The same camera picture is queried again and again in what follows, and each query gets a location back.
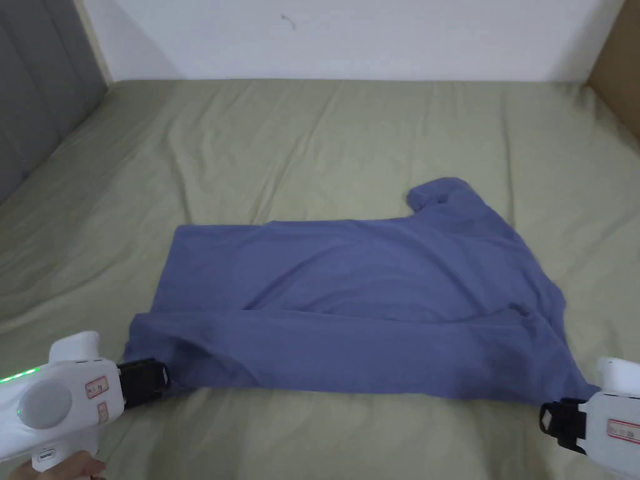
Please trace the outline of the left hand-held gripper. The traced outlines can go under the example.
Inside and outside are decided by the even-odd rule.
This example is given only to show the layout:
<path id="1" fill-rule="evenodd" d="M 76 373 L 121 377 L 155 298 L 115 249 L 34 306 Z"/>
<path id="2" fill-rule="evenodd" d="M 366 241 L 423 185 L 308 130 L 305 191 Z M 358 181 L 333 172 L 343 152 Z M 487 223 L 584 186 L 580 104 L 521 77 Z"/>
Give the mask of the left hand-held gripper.
<path id="1" fill-rule="evenodd" d="M 131 366 L 130 401 L 121 369 L 100 355 L 99 341 L 96 331 L 62 338 L 46 364 L 1 380 L 2 462 L 27 455 L 43 473 L 80 451 L 95 456 L 108 424 L 171 387 L 163 362 L 140 359 Z"/>

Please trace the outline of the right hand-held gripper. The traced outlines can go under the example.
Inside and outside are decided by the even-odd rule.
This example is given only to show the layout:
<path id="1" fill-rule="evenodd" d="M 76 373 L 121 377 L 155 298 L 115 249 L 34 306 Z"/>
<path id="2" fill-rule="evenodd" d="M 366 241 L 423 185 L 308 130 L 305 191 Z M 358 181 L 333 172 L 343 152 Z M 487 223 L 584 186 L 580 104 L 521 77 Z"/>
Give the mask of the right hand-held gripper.
<path id="1" fill-rule="evenodd" d="M 539 428 L 619 479 L 639 479 L 639 364 L 597 362 L 601 388 L 587 401 L 560 399 L 539 409 Z"/>

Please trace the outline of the person's left hand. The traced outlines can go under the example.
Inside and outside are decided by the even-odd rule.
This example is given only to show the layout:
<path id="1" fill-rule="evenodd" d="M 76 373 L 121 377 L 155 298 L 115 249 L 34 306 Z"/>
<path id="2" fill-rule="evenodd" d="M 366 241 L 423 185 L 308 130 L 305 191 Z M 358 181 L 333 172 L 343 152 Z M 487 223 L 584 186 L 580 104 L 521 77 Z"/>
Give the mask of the person's left hand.
<path id="1" fill-rule="evenodd" d="M 25 462 L 15 469 L 8 479 L 103 479 L 106 464 L 88 451 L 78 451 L 44 472 L 33 469 Z"/>

